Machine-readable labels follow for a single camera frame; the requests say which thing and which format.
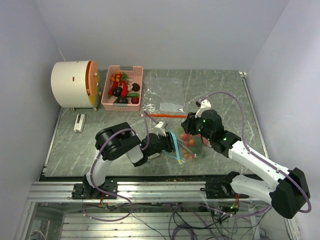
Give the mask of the orange cherry tomato cluster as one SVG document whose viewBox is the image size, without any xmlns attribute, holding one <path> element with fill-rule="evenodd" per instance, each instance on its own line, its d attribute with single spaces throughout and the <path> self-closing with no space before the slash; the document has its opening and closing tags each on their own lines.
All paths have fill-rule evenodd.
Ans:
<svg viewBox="0 0 320 240">
<path fill-rule="evenodd" d="M 131 79 L 131 77 L 129 77 L 126 73 L 120 72 L 120 71 L 114 73 L 114 74 L 110 77 L 110 80 L 111 80 L 112 82 L 117 82 L 117 83 L 120 83 L 120 82 L 128 82 L 130 79 Z"/>
</svg>

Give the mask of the orange zip bag with vegetables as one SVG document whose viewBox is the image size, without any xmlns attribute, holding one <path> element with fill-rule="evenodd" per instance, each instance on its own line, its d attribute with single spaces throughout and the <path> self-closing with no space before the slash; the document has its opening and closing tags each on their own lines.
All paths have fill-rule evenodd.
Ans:
<svg viewBox="0 0 320 240">
<path fill-rule="evenodd" d="M 187 85 L 187 80 L 177 77 L 145 77 L 140 110 L 149 114 L 186 114 Z"/>
</svg>

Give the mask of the dark purple fake plum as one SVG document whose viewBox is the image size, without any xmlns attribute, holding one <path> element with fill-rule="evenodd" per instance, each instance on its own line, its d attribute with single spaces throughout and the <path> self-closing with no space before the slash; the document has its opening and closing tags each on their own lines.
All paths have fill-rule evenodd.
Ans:
<svg viewBox="0 0 320 240">
<path fill-rule="evenodd" d="M 117 97 L 116 100 L 113 102 L 114 104 L 128 104 L 128 99 L 126 97 Z"/>
</svg>

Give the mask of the aluminium frame rail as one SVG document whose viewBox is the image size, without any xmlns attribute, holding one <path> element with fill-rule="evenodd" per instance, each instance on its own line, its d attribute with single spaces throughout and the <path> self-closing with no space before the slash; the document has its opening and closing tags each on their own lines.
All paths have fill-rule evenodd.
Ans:
<svg viewBox="0 0 320 240">
<path fill-rule="evenodd" d="M 90 203 L 98 204 L 97 199 L 72 199 L 76 182 L 34 182 L 31 185 L 27 201 L 35 203 Z M 208 199 L 200 191 L 205 187 L 204 181 L 154 181 L 117 183 L 117 194 L 133 203 L 173 203 L 173 202 L 234 202 L 235 197 L 218 197 Z"/>
</svg>

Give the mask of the blue zip bag with strawberries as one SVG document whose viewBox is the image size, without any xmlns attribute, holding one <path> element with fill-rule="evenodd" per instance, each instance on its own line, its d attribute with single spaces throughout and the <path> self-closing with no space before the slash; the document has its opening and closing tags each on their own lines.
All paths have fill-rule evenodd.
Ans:
<svg viewBox="0 0 320 240">
<path fill-rule="evenodd" d="M 173 151 L 164 154 L 170 159 L 174 159 L 179 165 L 189 161 L 201 160 L 213 153 L 210 143 L 204 137 L 191 135 L 184 132 L 181 126 L 172 130 L 166 130 L 173 141 Z"/>
</svg>

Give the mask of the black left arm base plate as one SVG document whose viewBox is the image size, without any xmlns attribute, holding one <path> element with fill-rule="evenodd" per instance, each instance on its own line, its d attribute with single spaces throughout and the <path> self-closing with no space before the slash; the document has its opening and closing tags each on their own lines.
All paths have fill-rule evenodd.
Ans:
<svg viewBox="0 0 320 240">
<path fill-rule="evenodd" d="M 118 184 L 113 180 L 106 180 L 99 188 L 108 193 L 103 193 L 93 188 L 90 184 L 77 183 L 73 186 L 71 198 L 73 200 L 98 200 L 102 197 L 107 200 L 114 200 L 117 198 L 112 195 L 118 193 Z"/>
</svg>

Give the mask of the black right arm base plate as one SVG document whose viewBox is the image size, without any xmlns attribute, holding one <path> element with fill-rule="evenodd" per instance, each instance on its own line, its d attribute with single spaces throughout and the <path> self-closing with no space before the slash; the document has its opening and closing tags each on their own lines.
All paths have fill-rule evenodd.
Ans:
<svg viewBox="0 0 320 240">
<path fill-rule="evenodd" d="M 206 182 L 204 187 L 199 189 L 204 192 L 207 199 L 247 199 L 249 196 L 245 194 L 237 194 L 231 187 L 223 182 Z"/>
</svg>

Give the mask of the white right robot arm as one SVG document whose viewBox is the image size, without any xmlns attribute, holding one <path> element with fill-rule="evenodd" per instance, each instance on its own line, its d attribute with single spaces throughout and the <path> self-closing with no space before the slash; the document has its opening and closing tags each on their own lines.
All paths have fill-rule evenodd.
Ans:
<svg viewBox="0 0 320 240">
<path fill-rule="evenodd" d="M 232 171 L 221 181 L 220 192 L 226 198 L 247 195 L 270 204 L 282 217 L 292 219 L 310 199 L 306 176 L 299 168 L 281 166 L 252 148 L 236 134 L 225 130 L 222 119 L 213 110 L 201 116 L 190 112 L 181 123 L 184 132 L 209 141 L 213 150 L 247 167 L 259 178 L 253 179 Z"/>
</svg>

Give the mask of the dark red fake fruit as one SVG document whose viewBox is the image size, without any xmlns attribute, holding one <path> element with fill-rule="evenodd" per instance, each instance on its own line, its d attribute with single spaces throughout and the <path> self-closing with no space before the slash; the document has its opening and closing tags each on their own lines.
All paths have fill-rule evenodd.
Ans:
<svg viewBox="0 0 320 240">
<path fill-rule="evenodd" d="M 140 85 L 137 84 L 137 83 L 133 83 L 132 86 L 131 86 L 131 90 L 134 91 L 134 92 L 139 92 L 140 91 Z"/>
</svg>

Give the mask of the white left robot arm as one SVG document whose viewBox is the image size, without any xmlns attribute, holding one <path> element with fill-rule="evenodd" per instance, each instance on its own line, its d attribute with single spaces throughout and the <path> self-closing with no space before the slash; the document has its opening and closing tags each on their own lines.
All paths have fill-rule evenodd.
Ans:
<svg viewBox="0 0 320 240">
<path fill-rule="evenodd" d="M 101 195 L 111 162 L 122 155 L 126 155 L 135 167 L 139 167 L 155 154 L 177 153 L 178 141 L 175 135 L 165 131 L 161 122 L 156 128 L 158 134 L 148 133 L 143 140 L 139 139 L 128 122 L 99 131 L 95 136 L 97 156 L 83 180 L 84 195 L 91 199 Z"/>
</svg>

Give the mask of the round white drawer organizer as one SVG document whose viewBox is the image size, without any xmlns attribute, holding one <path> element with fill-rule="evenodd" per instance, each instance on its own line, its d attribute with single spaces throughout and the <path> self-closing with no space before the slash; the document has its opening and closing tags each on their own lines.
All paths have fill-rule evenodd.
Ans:
<svg viewBox="0 0 320 240">
<path fill-rule="evenodd" d="M 51 90 L 65 109 L 92 108 L 99 105 L 99 66 L 94 60 L 57 62 L 51 72 Z"/>
</svg>

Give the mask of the red fake chili pepper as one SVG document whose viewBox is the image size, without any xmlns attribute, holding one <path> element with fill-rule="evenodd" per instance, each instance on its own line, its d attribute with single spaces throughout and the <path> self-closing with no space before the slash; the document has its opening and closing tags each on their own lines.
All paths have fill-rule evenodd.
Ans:
<svg viewBox="0 0 320 240">
<path fill-rule="evenodd" d="M 118 82 L 113 81 L 113 83 L 108 91 L 108 98 L 110 98 L 113 95 L 113 89 L 116 88 L 117 86 L 118 86 Z"/>
</svg>

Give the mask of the pink perforated plastic basket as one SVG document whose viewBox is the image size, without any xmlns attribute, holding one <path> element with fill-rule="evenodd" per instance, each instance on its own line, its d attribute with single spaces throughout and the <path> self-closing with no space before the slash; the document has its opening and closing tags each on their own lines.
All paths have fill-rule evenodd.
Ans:
<svg viewBox="0 0 320 240">
<path fill-rule="evenodd" d="M 143 73 L 141 66 L 109 66 L 101 98 L 105 110 L 140 111 Z"/>
</svg>

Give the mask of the small white rectangular device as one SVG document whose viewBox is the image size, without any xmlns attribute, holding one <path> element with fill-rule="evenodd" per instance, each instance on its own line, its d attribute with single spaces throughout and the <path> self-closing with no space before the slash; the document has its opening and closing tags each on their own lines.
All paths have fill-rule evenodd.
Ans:
<svg viewBox="0 0 320 240">
<path fill-rule="evenodd" d="M 86 120 L 85 114 L 77 114 L 74 128 L 73 128 L 75 133 L 81 133 L 83 131 L 85 120 Z"/>
</svg>

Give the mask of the green fake chili pepper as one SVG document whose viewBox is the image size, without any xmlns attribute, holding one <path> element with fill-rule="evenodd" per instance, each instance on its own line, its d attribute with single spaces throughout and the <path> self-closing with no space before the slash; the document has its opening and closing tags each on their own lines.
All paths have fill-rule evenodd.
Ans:
<svg viewBox="0 0 320 240">
<path fill-rule="evenodd" d="M 126 95 L 127 98 L 139 98 L 140 94 L 136 92 L 131 92 Z"/>
</svg>

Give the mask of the dark fake eggplant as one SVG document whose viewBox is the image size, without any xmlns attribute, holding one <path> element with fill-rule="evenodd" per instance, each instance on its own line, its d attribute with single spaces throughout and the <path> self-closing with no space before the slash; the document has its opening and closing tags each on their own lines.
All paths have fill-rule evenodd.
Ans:
<svg viewBox="0 0 320 240">
<path fill-rule="evenodd" d="M 114 97 L 120 97 L 122 95 L 122 87 L 117 86 L 115 88 L 112 89 L 112 96 Z"/>
</svg>

